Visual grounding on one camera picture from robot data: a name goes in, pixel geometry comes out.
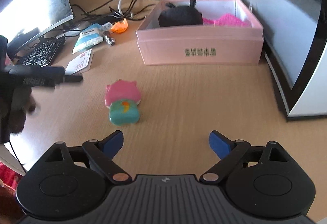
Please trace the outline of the blue wet cotton pack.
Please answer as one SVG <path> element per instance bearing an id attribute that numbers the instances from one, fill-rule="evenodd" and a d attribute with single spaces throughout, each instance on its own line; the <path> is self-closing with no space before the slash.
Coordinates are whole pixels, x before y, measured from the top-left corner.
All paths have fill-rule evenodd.
<path id="1" fill-rule="evenodd" d="M 77 42 L 74 45 L 72 54 L 76 54 L 80 51 L 88 50 L 93 48 L 99 43 L 104 41 L 103 39 L 104 28 L 98 23 L 90 25 L 84 29 L 78 37 Z"/>

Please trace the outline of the pink green toy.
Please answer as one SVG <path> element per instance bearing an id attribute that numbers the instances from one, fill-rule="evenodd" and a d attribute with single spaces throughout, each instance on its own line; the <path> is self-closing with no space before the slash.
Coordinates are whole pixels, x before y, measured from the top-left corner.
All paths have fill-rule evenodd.
<path id="1" fill-rule="evenodd" d="M 104 103 L 109 108 L 109 121 L 116 126 L 137 123 L 140 102 L 141 93 L 136 81 L 117 80 L 106 86 Z"/>

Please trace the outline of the black plush toy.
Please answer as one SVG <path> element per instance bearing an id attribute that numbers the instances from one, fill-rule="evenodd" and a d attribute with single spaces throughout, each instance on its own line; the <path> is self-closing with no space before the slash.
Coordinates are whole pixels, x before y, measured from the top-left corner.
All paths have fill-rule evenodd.
<path id="1" fill-rule="evenodd" d="M 203 25 L 202 14 L 196 9 L 196 0 L 189 0 L 189 5 L 176 6 L 166 3 L 158 18 L 161 28 L 172 26 Z"/>

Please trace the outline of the pink plastic basket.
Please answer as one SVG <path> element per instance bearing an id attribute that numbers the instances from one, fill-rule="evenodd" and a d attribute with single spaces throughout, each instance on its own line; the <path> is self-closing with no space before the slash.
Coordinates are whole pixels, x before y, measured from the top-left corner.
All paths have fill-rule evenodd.
<path id="1" fill-rule="evenodd" d="M 207 19 L 202 18 L 204 25 L 213 25 L 213 26 L 228 26 L 228 27 L 244 27 L 251 28 L 252 25 L 249 21 L 236 17 L 232 14 L 224 14 L 218 19 Z"/>

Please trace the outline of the black keyboard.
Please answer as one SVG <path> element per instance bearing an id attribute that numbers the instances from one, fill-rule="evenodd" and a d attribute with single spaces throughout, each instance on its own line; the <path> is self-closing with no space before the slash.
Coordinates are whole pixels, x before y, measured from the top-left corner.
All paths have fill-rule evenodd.
<path id="1" fill-rule="evenodd" d="M 60 54 L 65 44 L 65 37 L 44 41 L 32 52 L 19 58 L 18 64 L 23 66 L 50 66 Z"/>

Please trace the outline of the brown plush toy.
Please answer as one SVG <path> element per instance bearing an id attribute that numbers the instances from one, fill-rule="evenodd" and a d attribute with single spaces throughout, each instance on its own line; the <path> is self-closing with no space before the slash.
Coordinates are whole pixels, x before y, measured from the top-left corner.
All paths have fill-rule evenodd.
<path id="1" fill-rule="evenodd" d="M 20 133 L 28 114 L 33 114 L 37 104 L 32 96 L 30 87 L 16 88 L 13 92 L 11 111 L 9 114 L 8 129 L 10 133 Z"/>

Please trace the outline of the white card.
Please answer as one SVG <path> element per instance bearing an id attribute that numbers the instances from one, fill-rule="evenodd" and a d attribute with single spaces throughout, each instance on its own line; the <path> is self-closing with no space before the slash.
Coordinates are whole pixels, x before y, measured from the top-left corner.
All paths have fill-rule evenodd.
<path id="1" fill-rule="evenodd" d="M 67 75 L 76 75 L 88 71 L 91 67 L 92 59 L 93 52 L 89 49 L 71 60 L 65 69 L 65 73 Z"/>

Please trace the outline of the white power strip on desk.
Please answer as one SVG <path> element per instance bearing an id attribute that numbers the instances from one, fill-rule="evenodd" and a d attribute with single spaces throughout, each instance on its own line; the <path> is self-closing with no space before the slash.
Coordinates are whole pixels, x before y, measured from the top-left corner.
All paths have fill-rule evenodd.
<path id="1" fill-rule="evenodd" d="M 65 37 L 74 37 L 74 36 L 78 36 L 85 28 L 79 28 L 79 27 L 76 27 L 76 28 L 72 28 L 72 29 L 69 29 L 69 30 L 65 30 L 63 32 L 63 35 Z"/>

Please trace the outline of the black curved monitor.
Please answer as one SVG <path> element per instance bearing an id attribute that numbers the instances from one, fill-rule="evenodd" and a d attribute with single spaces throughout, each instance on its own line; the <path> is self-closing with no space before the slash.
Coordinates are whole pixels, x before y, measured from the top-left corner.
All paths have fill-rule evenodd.
<path id="1" fill-rule="evenodd" d="M 1 35 L 14 50 L 72 18 L 69 0 L 1 0 Z"/>

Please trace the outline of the orange plastic piece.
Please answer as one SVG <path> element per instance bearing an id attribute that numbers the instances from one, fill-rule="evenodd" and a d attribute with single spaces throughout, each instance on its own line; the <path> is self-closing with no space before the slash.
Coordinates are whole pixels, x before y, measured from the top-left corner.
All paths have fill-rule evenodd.
<path id="1" fill-rule="evenodd" d="M 128 21 L 123 19 L 119 22 L 116 22 L 111 28 L 110 31 L 112 33 L 121 34 L 124 33 L 129 27 Z"/>

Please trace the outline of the pink cardboard box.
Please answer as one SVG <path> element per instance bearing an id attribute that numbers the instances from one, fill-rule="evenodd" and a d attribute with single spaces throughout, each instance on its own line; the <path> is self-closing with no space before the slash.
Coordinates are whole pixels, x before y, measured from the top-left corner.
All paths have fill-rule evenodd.
<path id="1" fill-rule="evenodd" d="M 161 0 L 136 30 L 145 65 L 225 64 L 257 65 L 263 47 L 263 27 L 241 0 L 196 0 L 196 9 L 209 20 L 231 14 L 245 27 L 191 25 L 159 26 L 167 3 L 189 5 L 189 0 Z"/>

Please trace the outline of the white computer case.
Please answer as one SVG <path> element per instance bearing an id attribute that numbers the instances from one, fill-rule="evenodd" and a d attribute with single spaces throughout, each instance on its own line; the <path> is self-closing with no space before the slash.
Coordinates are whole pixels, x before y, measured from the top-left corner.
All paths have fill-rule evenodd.
<path id="1" fill-rule="evenodd" d="M 326 116 L 326 0 L 242 0 L 263 26 L 264 56 L 287 119 Z"/>

